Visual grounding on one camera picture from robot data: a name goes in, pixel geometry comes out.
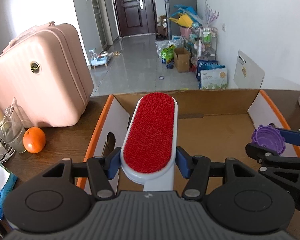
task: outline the yellow plastic item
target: yellow plastic item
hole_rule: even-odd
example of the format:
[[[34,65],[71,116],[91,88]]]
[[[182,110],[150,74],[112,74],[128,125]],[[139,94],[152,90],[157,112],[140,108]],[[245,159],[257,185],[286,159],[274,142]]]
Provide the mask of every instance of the yellow plastic item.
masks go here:
[[[191,20],[191,18],[187,14],[182,14],[179,19],[170,17],[169,20],[175,22],[181,27],[186,27],[186,28],[190,28],[193,24],[193,20]]]

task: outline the purple plastic lid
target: purple plastic lid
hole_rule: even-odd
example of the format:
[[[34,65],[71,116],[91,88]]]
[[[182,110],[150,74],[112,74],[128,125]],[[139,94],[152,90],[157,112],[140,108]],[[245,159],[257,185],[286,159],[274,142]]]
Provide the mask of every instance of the purple plastic lid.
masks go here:
[[[274,150],[279,155],[286,149],[284,137],[281,136],[279,130],[273,128],[271,125],[260,125],[258,129],[254,130],[251,139],[253,144]]]

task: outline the red brush pad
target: red brush pad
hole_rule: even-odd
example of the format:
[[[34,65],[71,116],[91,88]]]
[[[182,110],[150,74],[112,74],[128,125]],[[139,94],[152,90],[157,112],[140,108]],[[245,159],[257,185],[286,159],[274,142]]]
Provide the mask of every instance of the red brush pad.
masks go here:
[[[141,98],[124,145],[127,165],[140,173],[164,168],[171,158],[174,100],[164,93]]]

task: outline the door handle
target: door handle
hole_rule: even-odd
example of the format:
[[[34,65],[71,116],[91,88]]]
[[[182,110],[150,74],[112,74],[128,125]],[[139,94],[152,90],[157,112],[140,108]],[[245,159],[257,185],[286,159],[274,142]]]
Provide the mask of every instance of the door handle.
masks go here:
[[[140,9],[143,9],[143,0],[140,0]]]

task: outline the table surface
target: table surface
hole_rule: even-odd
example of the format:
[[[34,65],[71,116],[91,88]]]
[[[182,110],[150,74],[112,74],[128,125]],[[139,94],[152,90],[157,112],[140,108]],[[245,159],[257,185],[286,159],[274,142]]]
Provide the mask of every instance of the table surface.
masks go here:
[[[281,111],[290,128],[300,128],[300,107],[298,96],[300,91],[266,90]],[[5,167],[18,176],[16,187],[37,175],[60,159],[70,157],[74,162],[82,162],[88,148],[93,130],[97,124],[108,96],[90,99],[86,111],[79,122],[71,127],[43,128],[47,144],[38,154],[15,154],[5,163]],[[289,225],[289,232],[300,239],[300,212],[296,211]]]

